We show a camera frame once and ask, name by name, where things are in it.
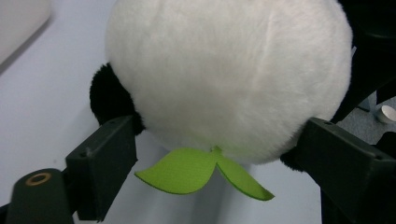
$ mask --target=stuffed animal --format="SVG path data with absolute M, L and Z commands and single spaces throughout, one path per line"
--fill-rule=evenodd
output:
M 106 54 L 91 88 L 101 124 L 134 115 L 136 133 L 169 150 L 260 164 L 293 148 L 310 118 L 332 118 L 351 31 L 335 0 L 119 0 Z

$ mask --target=black plastic part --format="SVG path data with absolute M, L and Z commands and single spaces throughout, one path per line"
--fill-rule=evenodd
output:
M 14 186 L 7 224 L 71 224 L 62 173 L 44 169 L 21 178 Z
M 132 116 L 108 121 L 66 157 L 69 178 L 77 181 L 79 219 L 105 219 L 136 161 Z
M 334 204 L 351 223 L 388 223 L 384 211 L 394 193 L 396 169 L 391 156 L 321 119 L 307 122 L 296 150 L 296 162 L 328 197 L 322 202 L 324 211 Z M 324 224 L 345 223 L 322 215 Z

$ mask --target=plush toy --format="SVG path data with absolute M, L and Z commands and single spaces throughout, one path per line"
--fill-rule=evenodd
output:
M 277 160 L 310 118 L 331 119 L 348 88 L 350 49 L 335 0 L 119 0 L 92 111 L 101 124 L 134 115 L 136 133 L 177 149 L 136 173 L 150 185 L 193 192 L 218 166 L 248 196 L 267 200 L 235 162 Z M 161 170 L 203 183 L 164 183 Z

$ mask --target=green felt leaf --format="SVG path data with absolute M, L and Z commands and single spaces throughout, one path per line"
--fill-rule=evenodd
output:
M 134 173 L 156 189 L 188 194 L 201 189 L 212 176 L 216 158 L 212 153 L 193 148 L 171 151 L 154 166 Z
M 220 149 L 215 148 L 213 152 L 220 154 Z M 248 174 L 241 165 L 222 156 L 217 156 L 217 158 L 217 165 L 221 173 L 236 189 L 251 198 L 261 201 L 268 201 L 275 197 Z

